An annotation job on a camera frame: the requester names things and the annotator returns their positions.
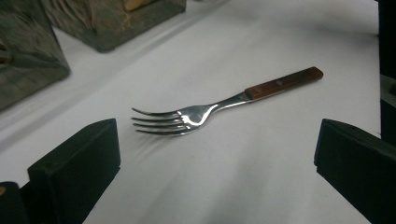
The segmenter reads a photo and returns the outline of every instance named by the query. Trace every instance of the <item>white table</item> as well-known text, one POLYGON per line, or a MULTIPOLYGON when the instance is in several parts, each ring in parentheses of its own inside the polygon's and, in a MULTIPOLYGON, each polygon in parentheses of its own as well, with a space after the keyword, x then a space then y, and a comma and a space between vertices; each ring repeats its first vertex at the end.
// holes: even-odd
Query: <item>white table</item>
POLYGON ((0 181, 84 126, 117 119, 121 169, 85 223, 368 223, 313 163, 322 119, 379 136, 377 2, 188 1, 107 54, 56 31, 73 71, 0 113, 0 181), (316 66, 321 81, 219 112, 182 137, 136 133, 131 107, 214 103, 316 66))

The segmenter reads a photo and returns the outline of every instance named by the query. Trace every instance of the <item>wooden handle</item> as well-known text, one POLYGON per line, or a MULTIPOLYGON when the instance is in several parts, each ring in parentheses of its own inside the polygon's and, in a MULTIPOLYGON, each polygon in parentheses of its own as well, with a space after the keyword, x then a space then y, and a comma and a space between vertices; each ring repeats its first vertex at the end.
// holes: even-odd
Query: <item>wooden handle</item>
POLYGON ((261 98, 319 80, 322 77, 322 71, 316 67, 310 67, 303 71, 247 88, 245 90, 245 94, 250 100, 259 100, 261 98))

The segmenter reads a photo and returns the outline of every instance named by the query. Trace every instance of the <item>fork tines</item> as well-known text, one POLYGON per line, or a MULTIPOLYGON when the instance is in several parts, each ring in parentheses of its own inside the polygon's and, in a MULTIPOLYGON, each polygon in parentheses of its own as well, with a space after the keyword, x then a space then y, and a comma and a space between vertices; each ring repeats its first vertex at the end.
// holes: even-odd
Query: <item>fork tines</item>
POLYGON ((132 120, 137 121, 137 123, 134 123, 135 127, 144 129, 136 130, 137 132, 158 135, 182 135, 189 133, 189 127, 184 124, 182 117, 177 111, 150 113, 136 108, 132 108, 132 110, 139 114, 153 117, 153 119, 132 118, 132 120))

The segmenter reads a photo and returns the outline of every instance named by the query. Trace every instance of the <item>handle rivet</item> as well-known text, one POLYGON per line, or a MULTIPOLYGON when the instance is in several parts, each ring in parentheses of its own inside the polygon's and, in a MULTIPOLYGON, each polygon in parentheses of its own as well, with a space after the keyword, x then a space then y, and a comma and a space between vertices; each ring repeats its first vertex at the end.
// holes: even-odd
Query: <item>handle rivet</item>
POLYGON ((263 87, 256 87, 254 90, 257 91, 257 92, 262 92, 262 91, 264 91, 264 88, 263 87))

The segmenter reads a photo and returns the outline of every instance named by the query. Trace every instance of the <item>metal fork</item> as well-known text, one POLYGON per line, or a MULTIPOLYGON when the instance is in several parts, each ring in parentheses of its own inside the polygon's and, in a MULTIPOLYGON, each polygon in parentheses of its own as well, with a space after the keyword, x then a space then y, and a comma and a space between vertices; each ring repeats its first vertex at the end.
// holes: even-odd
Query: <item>metal fork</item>
POLYGON ((257 100, 281 93, 303 84, 319 80, 323 73, 316 67, 290 74, 257 86, 247 88, 226 100, 211 105, 193 105, 179 110, 164 113, 149 113, 132 108, 137 113, 151 117, 151 119, 132 118, 137 121, 134 126, 141 129, 140 133, 158 135, 183 135, 197 131, 207 121, 210 115, 224 108, 235 105, 252 103, 257 100))

